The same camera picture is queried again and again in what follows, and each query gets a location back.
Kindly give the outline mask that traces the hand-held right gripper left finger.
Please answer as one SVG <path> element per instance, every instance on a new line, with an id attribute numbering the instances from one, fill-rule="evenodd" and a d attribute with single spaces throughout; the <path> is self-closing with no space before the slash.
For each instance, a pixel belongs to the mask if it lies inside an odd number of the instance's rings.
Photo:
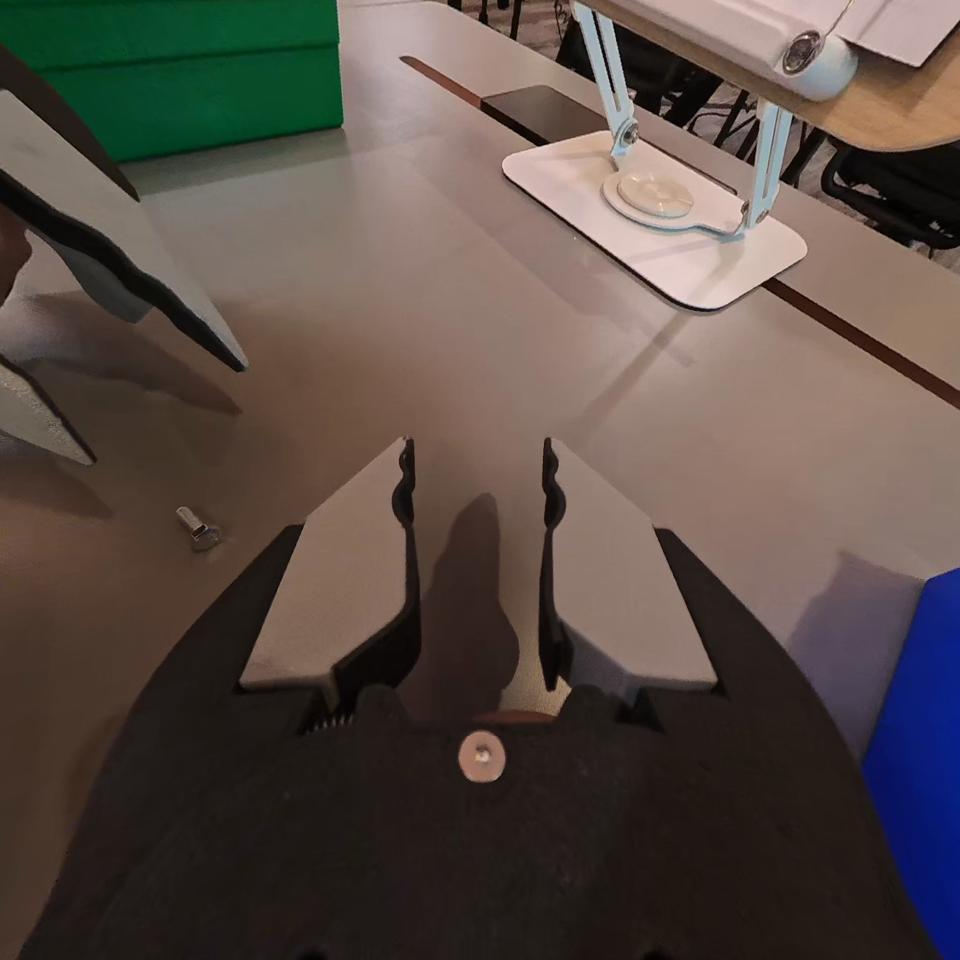
<path id="1" fill-rule="evenodd" d="M 239 683 L 358 695 L 397 686 L 421 651 L 412 438 L 307 517 Z"/>

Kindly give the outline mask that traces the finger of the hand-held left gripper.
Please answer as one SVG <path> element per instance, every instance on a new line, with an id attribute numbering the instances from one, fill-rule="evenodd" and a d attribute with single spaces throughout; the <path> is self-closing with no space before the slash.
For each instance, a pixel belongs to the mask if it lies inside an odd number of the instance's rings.
<path id="1" fill-rule="evenodd" d="M 156 309 L 223 364 L 246 370 L 233 331 L 141 202 L 10 90 L 1 94 L 1 182 L 2 205 L 105 311 L 136 324 Z"/>
<path id="2" fill-rule="evenodd" d="M 97 462 L 96 454 L 41 384 L 4 356 L 1 357 L 1 431 L 83 466 Z"/>

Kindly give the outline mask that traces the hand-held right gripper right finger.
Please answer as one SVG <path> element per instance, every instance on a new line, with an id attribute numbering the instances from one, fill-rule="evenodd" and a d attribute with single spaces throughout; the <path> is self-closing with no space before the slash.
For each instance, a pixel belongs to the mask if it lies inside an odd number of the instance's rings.
<path id="1" fill-rule="evenodd" d="M 558 438 L 543 442 L 541 486 L 546 689 L 713 690 L 714 666 L 648 515 Z"/>

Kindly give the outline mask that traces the silver metal bolt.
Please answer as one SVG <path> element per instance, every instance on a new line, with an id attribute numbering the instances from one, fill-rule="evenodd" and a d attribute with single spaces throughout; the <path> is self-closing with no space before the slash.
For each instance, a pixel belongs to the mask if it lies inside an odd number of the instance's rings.
<path id="1" fill-rule="evenodd" d="M 175 515 L 190 539 L 194 553 L 207 553 L 223 542 L 221 529 L 215 524 L 202 520 L 195 510 L 187 506 L 178 507 Z"/>

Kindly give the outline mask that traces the green plastic bin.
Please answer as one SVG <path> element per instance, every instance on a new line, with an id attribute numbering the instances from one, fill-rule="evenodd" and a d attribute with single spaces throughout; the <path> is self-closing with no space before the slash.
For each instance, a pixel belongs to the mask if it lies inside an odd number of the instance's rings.
<path id="1" fill-rule="evenodd" d="M 344 120 L 334 1 L 2 2 L 1 42 L 115 162 Z"/>

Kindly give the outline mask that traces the blue plastic bin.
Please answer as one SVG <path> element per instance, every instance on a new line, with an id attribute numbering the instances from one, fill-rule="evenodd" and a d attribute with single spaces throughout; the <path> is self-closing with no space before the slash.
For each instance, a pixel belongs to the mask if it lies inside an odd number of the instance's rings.
<path id="1" fill-rule="evenodd" d="M 862 762 L 903 885 L 959 957 L 959 570 L 927 581 Z"/>

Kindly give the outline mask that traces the white document stand wooden board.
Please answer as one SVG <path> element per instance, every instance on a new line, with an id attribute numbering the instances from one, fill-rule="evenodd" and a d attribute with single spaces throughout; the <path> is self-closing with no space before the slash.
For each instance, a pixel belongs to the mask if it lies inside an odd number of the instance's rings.
<path id="1" fill-rule="evenodd" d="M 729 306 L 800 262 L 808 245 L 771 217 L 795 117 L 882 152 L 958 138 L 945 103 L 949 39 L 920 67 L 847 42 L 853 2 L 572 2 L 602 101 L 601 131 L 522 150 L 506 179 L 674 304 Z M 628 97 L 619 23 L 757 97 L 745 198 L 644 139 Z"/>

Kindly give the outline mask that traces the black office chair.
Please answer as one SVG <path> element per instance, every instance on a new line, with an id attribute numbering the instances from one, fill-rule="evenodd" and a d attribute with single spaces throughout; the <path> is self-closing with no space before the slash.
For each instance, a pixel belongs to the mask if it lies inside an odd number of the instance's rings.
<path id="1" fill-rule="evenodd" d="M 908 151 L 837 144 L 822 191 L 860 213 L 883 235 L 931 251 L 959 246 L 959 143 Z"/>
<path id="2" fill-rule="evenodd" d="M 667 122 L 687 126 L 710 101 L 723 80 L 666 48 L 616 24 L 614 26 L 627 87 L 633 102 Z"/>

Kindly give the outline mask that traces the printed instruction sheet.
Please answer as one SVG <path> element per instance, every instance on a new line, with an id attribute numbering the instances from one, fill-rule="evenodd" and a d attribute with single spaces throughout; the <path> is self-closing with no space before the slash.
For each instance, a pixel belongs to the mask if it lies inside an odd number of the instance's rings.
<path id="1" fill-rule="evenodd" d="M 854 1 L 836 33 L 871 53 L 921 67 L 958 24 L 958 1 Z"/>

